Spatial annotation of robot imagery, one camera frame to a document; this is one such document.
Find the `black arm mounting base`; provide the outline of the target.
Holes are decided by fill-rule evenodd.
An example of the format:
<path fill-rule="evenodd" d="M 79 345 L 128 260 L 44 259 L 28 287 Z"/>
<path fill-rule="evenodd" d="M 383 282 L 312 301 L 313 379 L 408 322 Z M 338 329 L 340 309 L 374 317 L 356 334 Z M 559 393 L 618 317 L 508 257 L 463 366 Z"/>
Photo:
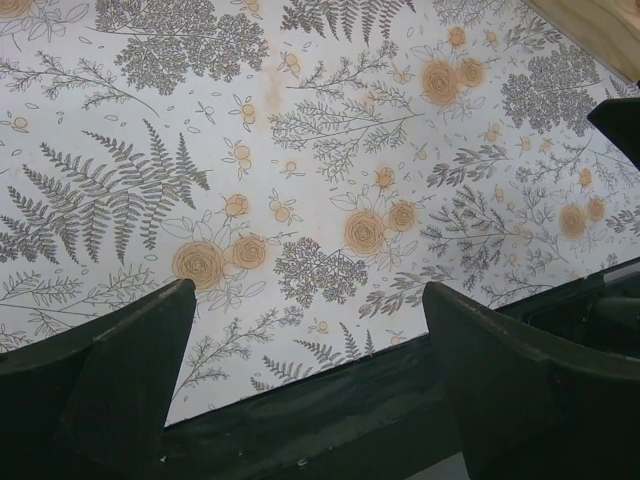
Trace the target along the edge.
<path fill-rule="evenodd" d="M 491 310 L 639 359 L 634 261 Z M 158 477 L 407 479 L 429 473 L 452 479 L 456 464 L 472 479 L 427 331 L 169 428 Z"/>

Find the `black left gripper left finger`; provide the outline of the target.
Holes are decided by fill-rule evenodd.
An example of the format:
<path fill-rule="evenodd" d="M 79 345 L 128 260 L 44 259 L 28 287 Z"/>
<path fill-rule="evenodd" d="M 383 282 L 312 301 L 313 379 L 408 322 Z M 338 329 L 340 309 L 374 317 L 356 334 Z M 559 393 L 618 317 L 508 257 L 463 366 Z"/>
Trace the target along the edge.
<path fill-rule="evenodd" d="M 195 309 L 177 280 L 2 354 L 2 478 L 153 478 Z"/>

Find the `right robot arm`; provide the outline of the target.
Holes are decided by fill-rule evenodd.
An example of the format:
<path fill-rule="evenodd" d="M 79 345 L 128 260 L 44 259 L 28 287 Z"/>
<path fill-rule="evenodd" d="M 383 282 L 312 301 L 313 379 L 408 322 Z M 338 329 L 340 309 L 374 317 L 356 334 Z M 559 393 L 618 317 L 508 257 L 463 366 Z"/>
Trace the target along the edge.
<path fill-rule="evenodd" d="M 587 119 L 639 169 L 639 97 L 604 100 L 587 115 Z"/>

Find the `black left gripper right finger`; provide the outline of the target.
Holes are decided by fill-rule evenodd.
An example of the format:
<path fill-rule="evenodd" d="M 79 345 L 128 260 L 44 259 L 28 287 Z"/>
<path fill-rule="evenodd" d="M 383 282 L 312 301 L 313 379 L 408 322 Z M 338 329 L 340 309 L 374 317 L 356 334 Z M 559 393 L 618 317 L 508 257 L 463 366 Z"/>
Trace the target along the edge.
<path fill-rule="evenodd" d="M 638 357 L 547 333 L 439 282 L 423 308 L 470 478 L 638 478 Z"/>

